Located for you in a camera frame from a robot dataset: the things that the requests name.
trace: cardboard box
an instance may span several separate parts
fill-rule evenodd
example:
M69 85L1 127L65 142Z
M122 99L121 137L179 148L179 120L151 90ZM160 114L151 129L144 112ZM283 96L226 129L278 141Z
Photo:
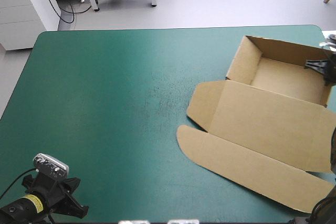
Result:
M227 80L200 83L187 115L207 132L310 172L330 172L331 86L304 69L323 49L245 36Z
M225 178L302 212L311 212L333 184L251 151L220 137L186 125L178 128L183 153Z
M180 148L215 173L311 212L333 184L305 171L330 172L336 114L325 108L331 86L304 65L331 54L245 36L227 80L197 85L187 115L207 132L180 126Z

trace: white drawer unit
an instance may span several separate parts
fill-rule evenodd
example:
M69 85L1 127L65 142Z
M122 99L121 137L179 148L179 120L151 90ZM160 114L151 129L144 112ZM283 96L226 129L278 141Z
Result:
M60 15L56 0L51 0ZM56 31L59 17L49 0L0 0L0 44L6 50L32 48L38 35Z

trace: cable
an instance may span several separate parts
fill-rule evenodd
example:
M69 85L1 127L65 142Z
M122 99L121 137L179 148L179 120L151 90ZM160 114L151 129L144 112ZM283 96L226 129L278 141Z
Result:
M82 12L73 13L73 14L86 13L90 8L91 8L91 5L90 5L86 10L83 10ZM66 13L72 13L72 12L68 12L67 10L62 9L61 7L60 7L60 9L61 9L63 12L66 12Z
M71 23L73 23L73 22L75 21L75 14L74 14L74 13L72 14L72 21L70 21L70 22L69 22L69 21L66 21L66 20L62 19L61 16L58 14L58 12L57 12L56 9L54 8L54 6L53 6L51 0L49 0L49 3L50 3L50 5L52 6L54 12L57 14L57 16L58 16L63 22L65 22L65 23L67 23L67 24L71 24Z
M1 196L0 196L0 199L2 199L2 197L8 192L8 190L14 185L14 183L15 182L17 182L18 181L18 179L19 178L21 178L23 175L25 175L26 173L29 173L29 172L32 172L32 171L34 171L34 170L36 170L35 168L32 168L32 169L29 169L29 170L27 170L27 171L25 171L24 173L21 173L8 187L7 187L7 189L4 191L4 193L3 194L1 194Z
M66 13L71 13L71 14L81 14L81 13L86 13L92 6L90 5L86 10L83 10L82 12L69 12L67 10L64 10L63 8L59 7L63 12L66 12Z

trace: green table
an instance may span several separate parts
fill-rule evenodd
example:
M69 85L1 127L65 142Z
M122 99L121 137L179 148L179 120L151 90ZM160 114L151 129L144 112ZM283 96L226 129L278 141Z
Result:
M316 26L41 34L0 121L0 188L42 152L82 179L75 196L90 206L85 222L302 215L197 166L176 141L177 127L192 124L186 108L195 86L225 78L243 35L323 40ZM0 203L22 194L17 183Z

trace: gray floor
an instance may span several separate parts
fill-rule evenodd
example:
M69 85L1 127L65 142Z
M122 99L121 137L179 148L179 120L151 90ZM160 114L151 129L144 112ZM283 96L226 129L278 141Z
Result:
M89 6L72 0L75 10ZM224 26L314 24L336 30L336 0L150 0L100 1L99 12L78 15L60 30L146 29ZM30 50L6 52L0 47L0 116L2 115Z

